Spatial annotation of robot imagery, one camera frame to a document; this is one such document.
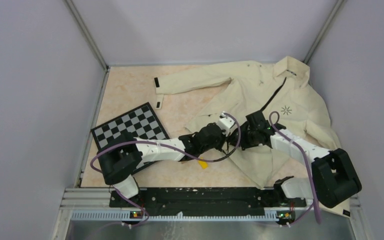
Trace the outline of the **cream zip-up jacket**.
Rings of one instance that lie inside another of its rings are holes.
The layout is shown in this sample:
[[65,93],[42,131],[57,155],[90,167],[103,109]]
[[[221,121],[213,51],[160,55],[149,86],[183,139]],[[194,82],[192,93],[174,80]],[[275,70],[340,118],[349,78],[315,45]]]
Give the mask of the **cream zip-up jacket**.
[[240,124],[246,116],[262,110],[265,118],[278,112],[279,122],[293,134],[311,136],[323,148],[341,147],[331,126],[323,98],[309,85],[310,67],[286,56],[276,63],[254,60],[224,62],[191,68],[154,79],[157,95],[173,95],[227,83],[187,124],[197,132],[218,120],[222,112]]

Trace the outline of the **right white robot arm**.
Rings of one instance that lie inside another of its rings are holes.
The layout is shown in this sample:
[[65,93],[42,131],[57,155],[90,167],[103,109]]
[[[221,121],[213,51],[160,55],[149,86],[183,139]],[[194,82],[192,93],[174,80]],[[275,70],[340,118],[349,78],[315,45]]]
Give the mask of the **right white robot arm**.
[[344,149],[330,150],[310,143],[278,121],[266,119],[260,111],[247,115],[246,122],[230,134],[227,142],[243,151],[268,146],[306,167],[306,178],[292,176],[276,182],[280,188],[273,192],[273,200],[279,206],[287,206],[295,198],[304,198],[334,208],[362,190],[358,174]]

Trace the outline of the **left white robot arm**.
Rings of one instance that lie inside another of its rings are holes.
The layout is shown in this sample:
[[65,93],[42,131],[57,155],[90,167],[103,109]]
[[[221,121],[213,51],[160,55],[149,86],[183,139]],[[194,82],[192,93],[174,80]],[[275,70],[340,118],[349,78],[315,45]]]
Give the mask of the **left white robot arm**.
[[140,164],[197,160],[209,150],[220,150],[233,125],[233,120],[222,118],[193,134],[164,140],[140,139],[127,132],[98,151],[100,172],[105,184],[113,185],[121,192],[121,200],[134,207],[140,202],[141,194],[133,171]]

